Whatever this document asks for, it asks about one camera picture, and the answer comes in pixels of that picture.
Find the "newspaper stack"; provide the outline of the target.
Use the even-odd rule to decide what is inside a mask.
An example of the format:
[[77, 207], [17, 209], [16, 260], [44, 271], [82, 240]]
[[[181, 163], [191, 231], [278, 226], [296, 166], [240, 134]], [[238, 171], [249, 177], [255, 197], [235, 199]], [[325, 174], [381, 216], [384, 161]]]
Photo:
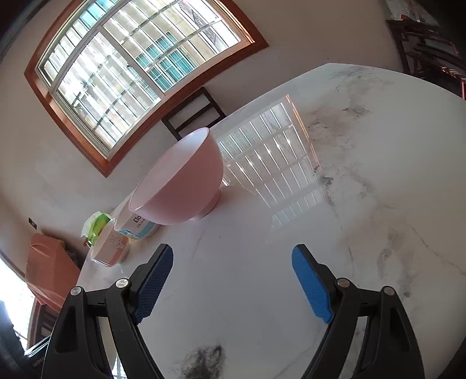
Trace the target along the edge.
[[414, 20], [418, 22], [434, 22], [435, 19], [426, 10], [412, 0], [385, 0], [393, 20]]

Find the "dark wooden chair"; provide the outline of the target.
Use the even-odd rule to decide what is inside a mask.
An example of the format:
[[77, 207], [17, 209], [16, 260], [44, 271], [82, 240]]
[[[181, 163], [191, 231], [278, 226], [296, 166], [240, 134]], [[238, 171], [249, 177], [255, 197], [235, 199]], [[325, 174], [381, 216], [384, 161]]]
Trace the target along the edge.
[[211, 128], [225, 118], [226, 114], [213, 96], [205, 87], [201, 87], [170, 110], [161, 121], [173, 137], [180, 141], [192, 131]]

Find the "dark wooden bench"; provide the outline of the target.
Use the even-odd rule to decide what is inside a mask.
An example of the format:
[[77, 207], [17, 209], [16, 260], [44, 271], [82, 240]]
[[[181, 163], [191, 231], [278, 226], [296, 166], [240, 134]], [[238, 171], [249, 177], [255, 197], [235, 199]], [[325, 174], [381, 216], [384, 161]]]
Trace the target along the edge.
[[50, 307], [34, 299], [27, 334], [28, 348], [51, 335], [60, 310], [60, 308]]

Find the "black wall switch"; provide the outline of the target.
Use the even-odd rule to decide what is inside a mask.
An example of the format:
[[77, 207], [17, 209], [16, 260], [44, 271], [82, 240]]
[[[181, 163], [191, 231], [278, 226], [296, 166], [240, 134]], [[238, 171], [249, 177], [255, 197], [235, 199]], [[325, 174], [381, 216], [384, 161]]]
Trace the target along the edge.
[[31, 218], [28, 218], [28, 222], [35, 230], [37, 230], [37, 224]]

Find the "white ribbed bowl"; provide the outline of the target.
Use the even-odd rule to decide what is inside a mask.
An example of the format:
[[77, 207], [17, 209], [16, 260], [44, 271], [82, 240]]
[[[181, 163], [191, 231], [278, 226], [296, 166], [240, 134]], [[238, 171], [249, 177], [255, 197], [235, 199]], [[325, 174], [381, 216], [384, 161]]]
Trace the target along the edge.
[[114, 219], [107, 223], [90, 251], [92, 261], [107, 267], [121, 263], [130, 249], [129, 238], [116, 231], [114, 225]]

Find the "white bowl Dog print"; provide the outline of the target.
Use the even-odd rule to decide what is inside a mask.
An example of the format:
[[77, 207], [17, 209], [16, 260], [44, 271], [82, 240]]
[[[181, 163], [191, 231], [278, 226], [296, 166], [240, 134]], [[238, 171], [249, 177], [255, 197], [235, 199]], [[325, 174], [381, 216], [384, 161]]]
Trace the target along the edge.
[[133, 240], [150, 237], [160, 226], [130, 211], [129, 202], [125, 202], [115, 217], [114, 230]]

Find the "green tissue pack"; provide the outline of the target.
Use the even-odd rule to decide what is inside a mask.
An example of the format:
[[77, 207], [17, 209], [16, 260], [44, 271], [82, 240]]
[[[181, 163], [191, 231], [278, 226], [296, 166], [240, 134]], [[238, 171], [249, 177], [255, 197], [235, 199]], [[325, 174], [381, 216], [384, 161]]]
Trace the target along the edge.
[[84, 244], [89, 247], [95, 245], [102, 230], [110, 221], [111, 217], [107, 213], [98, 211], [91, 215], [84, 222], [81, 229], [81, 236], [84, 238]]

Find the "dark wooden shelf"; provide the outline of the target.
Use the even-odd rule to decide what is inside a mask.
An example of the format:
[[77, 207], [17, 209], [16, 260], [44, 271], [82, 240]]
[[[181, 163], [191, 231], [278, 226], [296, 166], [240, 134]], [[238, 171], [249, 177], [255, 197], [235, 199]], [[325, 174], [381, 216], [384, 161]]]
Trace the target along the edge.
[[438, 26], [387, 20], [403, 72], [465, 98], [465, 59]]

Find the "orange cloth covered object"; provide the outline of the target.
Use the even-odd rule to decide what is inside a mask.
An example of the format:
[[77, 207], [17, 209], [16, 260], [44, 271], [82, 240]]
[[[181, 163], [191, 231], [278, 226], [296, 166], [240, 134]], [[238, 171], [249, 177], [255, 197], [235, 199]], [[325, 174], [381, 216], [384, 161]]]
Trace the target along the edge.
[[41, 305], [60, 313], [80, 271], [62, 240], [43, 234], [31, 237], [25, 280]]

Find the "large window wooden frame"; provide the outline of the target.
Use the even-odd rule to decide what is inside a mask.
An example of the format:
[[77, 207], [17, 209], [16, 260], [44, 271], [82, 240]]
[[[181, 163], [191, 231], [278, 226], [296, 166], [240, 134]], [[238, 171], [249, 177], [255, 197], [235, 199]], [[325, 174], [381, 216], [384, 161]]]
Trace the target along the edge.
[[24, 72], [102, 175], [216, 75], [267, 47], [233, 1], [72, 1]]

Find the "large pink bowl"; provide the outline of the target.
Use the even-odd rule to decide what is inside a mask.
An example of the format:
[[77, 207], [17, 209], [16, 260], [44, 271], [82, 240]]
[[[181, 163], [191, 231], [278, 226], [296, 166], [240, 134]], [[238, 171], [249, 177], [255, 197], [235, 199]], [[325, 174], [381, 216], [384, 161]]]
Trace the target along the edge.
[[207, 215], [220, 198], [223, 159], [207, 127], [171, 146], [141, 179], [129, 209], [159, 225], [175, 225]]

